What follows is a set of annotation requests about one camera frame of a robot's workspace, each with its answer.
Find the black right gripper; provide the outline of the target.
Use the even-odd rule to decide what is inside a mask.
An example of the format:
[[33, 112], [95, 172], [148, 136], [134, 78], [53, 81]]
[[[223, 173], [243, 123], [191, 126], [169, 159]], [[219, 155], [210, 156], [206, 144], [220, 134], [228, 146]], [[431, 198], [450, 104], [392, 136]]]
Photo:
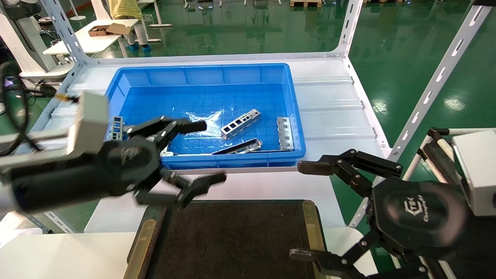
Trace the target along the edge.
[[[372, 189], [360, 170], [387, 178]], [[298, 162], [307, 175], [336, 175], [361, 197], [373, 203], [372, 223], [392, 246], [426, 259], [445, 261], [458, 279], [494, 279], [495, 217], [477, 217], [461, 188], [436, 181], [403, 181], [403, 166], [375, 155], [347, 150], [323, 155], [318, 161]], [[370, 231], [343, 256], [305, 249], [291, 249], [293, 260], [312, 262], [320, 274], [341, 279], [428, 279], [420, 264], [365, 276], [354, 266], [382, 240]]]

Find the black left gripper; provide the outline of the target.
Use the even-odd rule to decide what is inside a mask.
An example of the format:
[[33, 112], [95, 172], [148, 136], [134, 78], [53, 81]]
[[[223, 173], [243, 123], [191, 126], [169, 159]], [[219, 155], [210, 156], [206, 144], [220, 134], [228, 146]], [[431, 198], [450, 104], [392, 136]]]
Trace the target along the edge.
[[[105, 142], [96, 154], [82, 154], [66, 161], [10, 169], [10, 189], [17, 212], [44, 212], [135, 192], [140, 205], [186, 208], [191, 201], [225, 182], [224, 172], [188, 180], [176, 172], [160, 172], [160, 152], [179, 134], [204, 132], [204, 120], [160, 116], [126, 130], [127, 141]], [[179, 192], [151, 193], [159, 181]]]

